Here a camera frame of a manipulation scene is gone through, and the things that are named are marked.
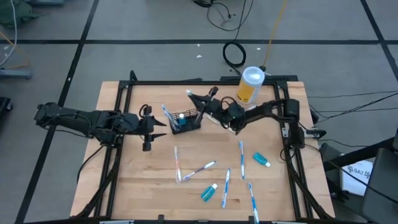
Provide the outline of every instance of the sticker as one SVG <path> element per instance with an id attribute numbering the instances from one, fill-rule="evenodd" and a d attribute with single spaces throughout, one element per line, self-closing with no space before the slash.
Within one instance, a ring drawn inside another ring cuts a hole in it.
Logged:
<path id="1" fill-rule="evenodd" d="M 242 103 L 249 103 L 250 99 L 253 96 L 254 93 L 254 87 L 253 86 L 249 86 L 248 84 L 246 84 L 244 82 L 244 80 L 241 80 L 241 83 L 239 84 L 238 87 L 238 92 L 236 94 L 236 97 L 238 98 L 238 100 L 240 100 Z"/>

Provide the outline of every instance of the white lid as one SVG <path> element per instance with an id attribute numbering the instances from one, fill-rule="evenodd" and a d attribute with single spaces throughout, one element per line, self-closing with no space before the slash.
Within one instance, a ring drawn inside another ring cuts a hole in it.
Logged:
<path id="1" fill-rule="evenodd" d="M 255 66 L 247 67 L 243 71 L 242 76 L 248 83 L 252 85 L 262 84 L 264 82 L 264 79 L 266 78 L 264 72 L 260 68 Z"/>

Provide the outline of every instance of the toothbrush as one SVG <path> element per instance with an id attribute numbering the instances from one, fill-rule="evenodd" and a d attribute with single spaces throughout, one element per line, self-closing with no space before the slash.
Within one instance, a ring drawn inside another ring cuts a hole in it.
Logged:
<path id="1" fill-rule="evenodd" d="M 244 155 L 243 155 L 243 142 L 239 141 L 239 148 L 241 149 L 241 174 L 244 179 Z"/>
<path id="2" fill-rule="evenodd" d="M 173 126 L 173 129 L 178 131 L 180 124 L 176 121 L 176 119 L 173 118 L 172 114 L 170 114 L 170 112 L 166 109 L 165 105 L 162 105 L 162 109 L 163 109 L 164 115 L 169 119 L 171 125 Z"/>
<path id="3" fill-rule="evenodd" d="M 181 170 L 180 170 L 180 162 L 178 161 L 178 147 L 174 147 L 174 156 L 175 156 L 175 165 L 176 165 L 176 178 L 177 178 L 177 183 L 181 182 Z"/>
<path id="4" fill-rule="evenodd" d="M 211 167 L 212 165 L 216 164 L 216 162 L 217 162 L 217 161 L 209 162 L 208 164 L 204 165 L 202 168 L 199 168 L 199 169 L 193 171 L 192 173 L 186 175 L 186 176 L 183 178 L 183 180 L 189 180 L 193 174 L 196 174 L 196 173 L 198 173 L 198 172 L 200 172 L 200 171 L 202 171 L 202 170 L 204 170 L 204 169 L 207 169 L 207 168 Z"/>
<path id="5" fill-rule="evenodd" d="M 254 219 L 255 219 L 256 223 L 259 224 L 259 213 L 257 212 L 256 200 L 254 199 L 253 189 L 252 189 L 252 185 L 250 182 L 249 182 L 249 189 L 250 189 L 250 194 L 251 194 L 251 204 L 253 206 Z"/>
<path id="6" fill-rule="evenodd" d="M 224 198 L 223 198 L 223 203 L 221 204 L 221 206 L 223 208 L 225 208 L 226 205 L 226 194 L 228 193 L 228 184 L 229 184 L 229 173 L 231 172 L 231 168 L 229 168 L 226 171 L 226 178 L 225 178 L 225 188 L 224 188 Z"/>

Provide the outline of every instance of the black metal frame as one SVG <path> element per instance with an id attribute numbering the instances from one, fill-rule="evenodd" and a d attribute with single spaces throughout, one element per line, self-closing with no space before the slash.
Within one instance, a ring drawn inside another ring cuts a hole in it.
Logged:
<path id="1" fill-rule="evenodd" d="M 279 94 L 279 89 L 283 90 L 284 93 L 284 98 L 288 99 L 289 98 L 289 90 L 287 87 L 287 82 L 295 82 L 297 81 L 297 76 L 279 76 L 279 77 L 269 77 L 266 82 L 264 82 L 263 85 L 267 86 L 272 86 L 274 88 L 274 94 L 275 94 L 275 99 L 279 100 L 281 99 L 280 94 Z M 229 80 L 229 81 L 191 81 L 191 80 L 186 80 L 186 81 L 137 81 L 136 77 L 133 79 L 131 78 L 128 81 L 120 81 L 118 85 L 118 93 L 116 96 L 116 102 L 114 109 L 115 110 L 120 110 L 121 106 L 121 100 L 122 100 L 122 95 L 123 91 L 127 89 L 127 95 L 126 95 L 126 101 L 124 104 L 124 112 L 128 112 L 130 102 L 131 102 L 131 95 L 132 95 L 132 89 L 134 85 L 208 85 L 208 86 L 223 86 L 223 85 L 238 85 L 239 80 Z M 282 107 L 279 106 L 277 108 L 278 114 L 281 116 L 282 115 Z M 281 133 L 281 140 L 282 144 L 284 146 L 284 152 L 285 152 L 285 157 L 288 158 L 290 157 L 290 149 L 289 146 L 287 145 L 286 138 L 283 137 L 282 135 L 282 128 L 285 127 L 284 122 L 279 122 L 280 123 L 280 133 Z M 103 203 L 103 198 L 102 195 L 99 196 L 99 200 L 95 205 L 95 210 L 94 210 L 94 217 L 87 217 L 88 214 L 90 214 L 91 211 L 88 211 L 88 213 L 85 213 L 86 215 L 83 217 L 71 217 L 70 219 L 66 220 L 53 220 L 53 221 L 46 221 L 46 222 L 35 222 L 35 223 L 45 223 L 45 224 L 56 224 L 56 223 L 99 223 L 100 221 L 107 221 L 111 220 L 111 215 L 113 211 L 113 205 L 114 205 L 114 196 L 116 193 L 116 184 L 117 184 L 117 179 L 118 179 L 118 172 L 119 172 L 119 165 L 121 162 L 121 153 L 123 149 L 123 137 L 121 136 L 121 145 L 120 147 L 115 148 L 116 150 L 116 156 L 114 159 L 114 166 L 115 170 L 111 170 L 113 178 L 110 183 L 110 190 L 109 190 L 109 197 L 106 205 L 106 213 L 105 216 L 100 216 L 100 211 L 101 211 L 101 206 Z M 110 175 L 110 172 L 108 173 L 109 169 L 109 163 L 111 161 L 111 155 L 112 155 L 113 149 L 108 148 L 106 150 L 106 155 L 104 158 L 104 165 L 103 165 L 103 170 L 101 173 L 101 178 L 100 178 L 100 188 L 106 188 L 107 183 L 105 183 L 105 179 L 107 178 L 108 175 Z M 303 168 L 303 161 L 302 161 L 302 156 L 301 152 L 299 149 L 295 150 L 295 158 L 297 161 L 297 170 L 299 173 L 300 181 L 303 183 L 304 186 L 307 186 L 306 178 L 305 178 L 305 171 Z M 286 166 L 287 169 L 294 170 L 294 166 L 291 160 L 286 160 Z M 312 208 L 311 205 L 308 201 L 307 198 L 304 197 L 304 204 L 305 204 L 305 210 L 307 214 L 307 218 L 304 218 L 301 216 L 301 211 L 300 211 L 300 205 L 299 205 L 299 198 L 297 195 L 297 189 L 296 189 L 296 182 L 294 179 L 289 175 L 289 185 L 290 185 L 290 193 L 292 194 L 292 206 L 294 208 L 294 214 L 295 214 L 295 219 L 296 221 L 301 221 L 301 222 L 307 222 L 307 223 L 343 223 L 338 220 L 324 220 L 324 219 L 314 219 L 313 214 L 312 214 Z M 164 215 L 159 215 L 158 220 L 134 220 L 134 223 L 196 223 L 199 222 L 198 220 L 164 220 Z M 248 221 L 211 221 L 207 220 L 207 223 L 254 223 L 253 216 L 248 217 Z"/>
<path id="2" fill-rule="evenodd" d="M 280 99 L 280 95 L 279 95 L 279 87 L 281 87 L 284 91 L 284 98 L 289 98 L 289 91 L 287 88 L 287 83 L 286 81 L 297 81 L 297 76 L 280 76 L 280 77 L 272 77 L 272 78 L 268 78 L 267 81 L 263 84 L 263 85 L 267 85 L 267 86 L 272 86 L 274 88 L 274 93 L 275 93 L 275 99 L 279 100 Z M 239 84 L 239 80 L 230 80 L 230 81 L 218 81 L 218 82 L 214 82 L 214 81 L 137 81 L 137 80 L 133 80 L 133 81 L 120 81 L 119 82 L 119 86 L 118 86 L 118 94 L 116 97 L 116 103 L 115 103 L 115 110 L 119 110 L 120 109 L 120 104 L 121 104 L 121 97 L 122 97 L 122 93 L 124 91 L 125 88 L 127 88 L 127 95 L 126 95 L 126 102 L 124 105 L 124 112 L 128 112 L 128 108 L 130 105 L 130 99 L 131 99 L 131 93 L 132 93 L 132 88 L 134 85 L 217 85 L 217 86 L 223 86 L 223 85 L 238 85 Z M 282 107 L 279 106 L 278 107 L 278 113 L 279 115 L 281 115 L 282 113 Z M 285 127 L 285 123 L 280 122 L 280 127 L 281 127 L 281 140 L 282 143 L 284 145 L 285 149 L 288 149 L 288 146 L 286 145 L 286 141 L 285 138 L 282 137 L 282 128 Z M 116 175 L 114 176 L 112 182 L 111 182 L 111 186 L 110 186 L 110 192 L 109 192 L 109 197 L 108 197 L 108 202 L 107 202 L 107 207 L 106 207 L 106 214 L 105 214 L 105 218 L 109 218 L 112 215 L 112 210 L 113 210 L 113 204 L 114 204 L 114 196 L 116 193 L 116 183 L 117 183 L 117 176 L 118 176 L 118 171 L 119 171 L 119 165 L 120 165 L 120 160 L 121 160 L 121 151 L 123 148 L 123 137 L 122 137 L 122 144 L 120 147 L 116 148 L 116 157 L 115 157 L 115 161 L 114 164 L 116 164 L 117 170 L 116 170 Z M 108 148 L 106 150 L 106 155 L 104 158 L 104 165 L 103 165 L 103 170 L 101 173 L 101 181 L 100 181 L 100 186 L 104 184 L 104 180 L 107 176 L 108 173 L 108 167 L 109 167 L 109 163 L 111 160 L 111 154 L 112 154 L 112 150 Z M 285 150 L 285 156 L 286 157 L 290 157 L 290 153 L 289 150 Z M 302 158 L 301 158 L 301 153 L 300 150 L 297 150 L 296 152 L 296 160 L 297 160 L 297 165 L 298 165 L 298 171 L 300 174 L 300 179 L 303 183 L 305 183 L 306 185 L 306 180 L 305 180 L 305 174 L 304 174 L 304 168 L 303 168 L 303 164 L 302 164 Z M 288 161 L 287 163 L 287 167 L 290 169 L 294 169 L 293 164 L 291 161 Z M 291 189 L 291 194 L 292 194 L 292 203 L 293 203 L 293 208 L 294 208 L 294 213 L 295 213 L 295 218 L 301 218 L 301 213 L 300 213 L 300 207 L 299 207 L 299 198 L 297 196 L 297 190 L 296 190 L 296 186 L 295 186 L 295 182 L 293 180 L 293 178 L 289 177 L 289 184 L 290 184 L 290 189 Z M 97 217 L 100 215 L 100 211 L 101 211 L 101 204 L 103 203 L 102 197 L 100 198 L 100 200 L 98 201 L 98 203 L 96 204 L 95 207 L 95 212 L 94 212 L 94 216 Z M 307 199 L 305 199 L 305 208 L 306 208 L 306 213 L 308 214 L 309 218 L 312 218 L 312 209 L 307 201 Z M 134 223 L 137 222 L 149 222 L 150 220 L 135 220 Z M 192 223 L 195 222 L 196 220 L 187 220 L 187 221 L 181 221 L 184 223 Z"/>

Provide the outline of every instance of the gray floor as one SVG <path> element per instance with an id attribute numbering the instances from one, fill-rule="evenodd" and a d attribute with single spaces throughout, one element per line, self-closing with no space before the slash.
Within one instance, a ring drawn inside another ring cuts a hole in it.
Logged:
<path id="1" fill-rule="evenodd" d="M 240 0 L 222 1 L 231 13 L 239 15 Z M 19 29 L 19 39 L 78 40 L 93 0 L 69 0 L 63 7 L 41 7 L 45 14 Z M 387 40 L 398 39 L 397 2 L 368 1 L 380 30 Z M 282 1 L 254 1 L 254 7 L 239 33 L 240 39 L 268 39 Z M 210 16 L 217 22 L 217 13 Z M 239 16 L 230 24 L 238 23 Z M 3 30 L 13 37 L 11 30 Z M 100 0 L 88 39 L 162 40 L 231 39 L 232 32 L 213 27 L 206 9 L 188 0 Z M 377 40 L 360 1 L 289 1 L 279 24 L 276 39 L 287 40 Z M 0 59 L 4 55 L 0 45 Z M 21 44 L 31 56 L 31 80 L 0 80 L 0 95 L 12 98 L 9 113 L 0 132 L 0 223 L 15 220 L 33 168 L 39 156 L 45 131 L 34 125 L 39 103 L 58 101 L 77 45 Z M 73 77 L 65 106 L 95 109 L 103 81 L 126 79 L 133 69 L 140 80 L 219 80 L 233 75 L 221 56 L 223 44 L 85 45 Z M 246 44 L 245 66 L 260 65 L 267 45 Z M 398 45 L 389 45 L 398 57 Z M 236 61 L 240 52 L 228 49 Z M 14 54 L 7 62 L 21 62 Z M 370 91 L 398 90 L 398 82 L 380 45 L 273 45 L 267 63 L 273 75 L 298 75 L 307 95 L 330 96 Z M 358 96 L 330 100 L 310 99 L 318 110 L 347 110 L 380 98 Z M 398 106 L 390 98 L 369 108 Z M 347 144 L 372 144 L 394 134 L 396 111 L 351 113 L 319 125 L 326 138 Z M 354 149 L 330 143 L 343 152 Z M 66 218 L 76 188 L 76 173 L 82 163 L 86 140 L 56 133 L 42 175 L 26 217 L 27 222 Z M 354 219 L 336 208 L 339 217 Z"/>

